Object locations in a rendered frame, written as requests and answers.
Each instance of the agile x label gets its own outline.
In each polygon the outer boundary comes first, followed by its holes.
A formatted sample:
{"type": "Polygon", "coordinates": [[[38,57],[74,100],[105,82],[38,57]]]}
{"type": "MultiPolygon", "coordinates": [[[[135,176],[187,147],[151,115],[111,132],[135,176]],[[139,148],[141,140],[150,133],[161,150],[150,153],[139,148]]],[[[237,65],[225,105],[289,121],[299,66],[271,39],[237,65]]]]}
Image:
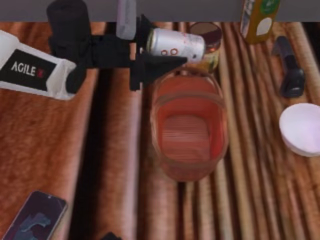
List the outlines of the agile x label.
{"type": "Polygon", "coordinates": [[[0,70],[0,81],[47,91],[56,64],[16,49],[0,70]]]}

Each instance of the brown lid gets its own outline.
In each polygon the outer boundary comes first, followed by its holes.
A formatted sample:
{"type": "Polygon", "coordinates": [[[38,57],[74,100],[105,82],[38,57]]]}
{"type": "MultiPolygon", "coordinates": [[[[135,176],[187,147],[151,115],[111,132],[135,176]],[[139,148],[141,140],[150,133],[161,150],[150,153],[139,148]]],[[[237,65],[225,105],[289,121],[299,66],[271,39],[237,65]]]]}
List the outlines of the brown lid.
{"type": "Polygon", "coordinates": [[[208,48],[219,48],[221,44],[221,28],[212,22],[197,22],[190,27],[190,33],[202,36],[208,48]]]}

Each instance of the gray background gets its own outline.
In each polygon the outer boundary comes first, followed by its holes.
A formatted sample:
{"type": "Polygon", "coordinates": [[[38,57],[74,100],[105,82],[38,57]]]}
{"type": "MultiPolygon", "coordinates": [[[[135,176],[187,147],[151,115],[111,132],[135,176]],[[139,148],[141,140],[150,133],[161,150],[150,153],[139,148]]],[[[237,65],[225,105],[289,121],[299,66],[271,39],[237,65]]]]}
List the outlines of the gray background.
{"type": "MultiPolygon", "coordinates": [[[[92,22],[115,22],[117,0],[84,0],[92,22]]],[[[137,0],[153,22],[239,22],[243,0],[137,0]]],[[[0,21],[47,22],[52,0],[0,0],[0,21]]],[[[320,0],[281,0],[280,22],[320,22],[320,0]]]]}

